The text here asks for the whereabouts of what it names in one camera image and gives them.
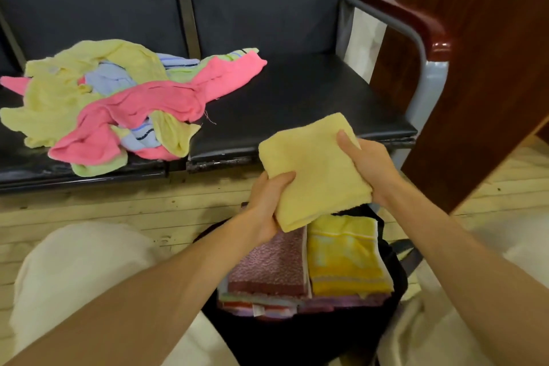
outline white towel tag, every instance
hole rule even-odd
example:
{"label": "white towel tag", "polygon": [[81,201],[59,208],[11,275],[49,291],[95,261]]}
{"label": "white towel tag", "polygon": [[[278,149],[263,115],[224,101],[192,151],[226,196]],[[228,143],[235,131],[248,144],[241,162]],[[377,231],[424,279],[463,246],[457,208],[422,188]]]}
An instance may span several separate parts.
{"label": "white towel tag", "polygon": [[265,307],[263,305],[253,304],[251,306],[251,309],[254,312],[254,317],[259,317],[260,315],[265,314]]}

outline person's right arm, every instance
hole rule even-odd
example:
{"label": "person's right arm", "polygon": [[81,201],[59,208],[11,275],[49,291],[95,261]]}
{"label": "person's right arm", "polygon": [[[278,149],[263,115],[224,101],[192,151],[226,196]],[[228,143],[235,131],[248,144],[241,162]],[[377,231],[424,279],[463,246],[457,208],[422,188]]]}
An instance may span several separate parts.
{"label": "person's right arm", "polygon": [[404,181],[385,147],[338,134],[341,149],[421,251],[449,299],[496,364],[549,363],[549,289],[481,244]]}

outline wooden armrest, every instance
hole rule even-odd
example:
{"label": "wooden armrest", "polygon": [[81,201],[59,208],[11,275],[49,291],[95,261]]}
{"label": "wooden armrest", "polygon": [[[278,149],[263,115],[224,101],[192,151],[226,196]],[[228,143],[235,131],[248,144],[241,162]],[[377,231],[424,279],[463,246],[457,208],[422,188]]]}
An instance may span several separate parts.
{"label": "wooden armrest", "polygon": [[396,0],[360,0],[415,30],[425,46],[427,61],[448,62],[452,43],[442,24],[433,16]]}

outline person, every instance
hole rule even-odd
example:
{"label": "person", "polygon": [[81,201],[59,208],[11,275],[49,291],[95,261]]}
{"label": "person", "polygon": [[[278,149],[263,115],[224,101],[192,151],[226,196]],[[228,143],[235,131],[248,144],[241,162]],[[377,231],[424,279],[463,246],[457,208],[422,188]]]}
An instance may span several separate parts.
{"label": "person", "polygon": [[[544,229],[525,229],[525,251],[514,246],[522,226],[517,240],[498,243],[522,255],[521,269],[405,182],[383,145],[360,140],[357,148],[344,133],[337,141],[372,185],[374,202],[424,255],[424,276],[434,273],[382,338],[381,366],[547,364]],[[53,232],[17,276],[10,321],[17,354],[7,364],[237,365],[200,309],[251,249],[276,234],[273,214],[294,176],[263,173],[245,211],[169,258],[123,226],[89,222]],[[446,304],[437,305],[440,293]]]}

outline wooden floor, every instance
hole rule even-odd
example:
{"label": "wooden floor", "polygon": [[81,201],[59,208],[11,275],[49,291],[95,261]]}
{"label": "wooden floor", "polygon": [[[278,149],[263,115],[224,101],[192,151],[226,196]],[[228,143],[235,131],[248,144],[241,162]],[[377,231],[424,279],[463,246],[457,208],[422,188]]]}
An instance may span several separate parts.
{"label": "wooden floor", "polygon": [[[173,174],[169,180],[97,185],[0,197],[0,364],[11,355],[8,325],[13,282],[25,256],[66,224],[98,219],[128,223],[172,252],[185,248],[212,223],[231,217],[248,198],[259,168]],[[499,218],[549,211],[549,147],[519,148],[455,212],[466,228]],[[405,238],[390,214],[385,238]],[[406,297],[418,291],[410,278]]]}

